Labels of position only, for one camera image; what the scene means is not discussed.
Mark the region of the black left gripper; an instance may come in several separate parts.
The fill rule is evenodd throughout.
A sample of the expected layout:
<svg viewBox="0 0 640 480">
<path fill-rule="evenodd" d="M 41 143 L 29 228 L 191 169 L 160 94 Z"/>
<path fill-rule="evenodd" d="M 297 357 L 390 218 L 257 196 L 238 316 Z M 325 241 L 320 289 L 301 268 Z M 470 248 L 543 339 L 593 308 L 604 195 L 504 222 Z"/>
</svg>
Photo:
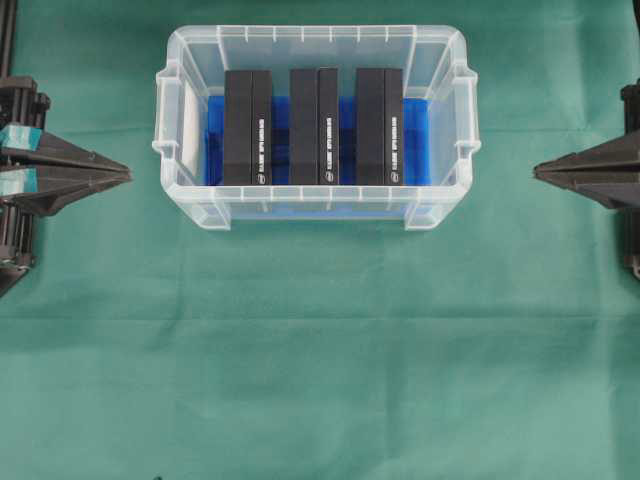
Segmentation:
<svg viewBox="0 0 640 480">
<path fill-rule="evenodd" d="M 32 267 L 34 215 L 56 215 L 71 203 L 132 180 L 125 165 L 46 132 L 49 108 L 49 97 L 37 91 L 32 78 L 1 80 L 3 270 Z"/>
</svg>

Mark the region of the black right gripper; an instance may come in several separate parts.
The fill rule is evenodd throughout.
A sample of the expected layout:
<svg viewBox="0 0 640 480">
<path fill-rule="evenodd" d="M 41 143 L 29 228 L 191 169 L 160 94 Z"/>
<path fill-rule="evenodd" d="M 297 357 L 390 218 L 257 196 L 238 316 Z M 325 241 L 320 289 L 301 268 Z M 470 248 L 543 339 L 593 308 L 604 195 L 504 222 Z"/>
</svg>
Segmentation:
<svg viewBox="0 0 640 480">
<path fill-rule="evenodd" d="M 638 209 L 637 182 L 579 183 L 543 178 L 551 173 L 638 173 L 640 126 L 640 80 L 620 90 L 624 104 L 624 135 L 595 147 L 574 152 L 537 165 L 534 176 L 561 189 L 569 190 L 596 201 L 612 210 Z"/>
</svg>

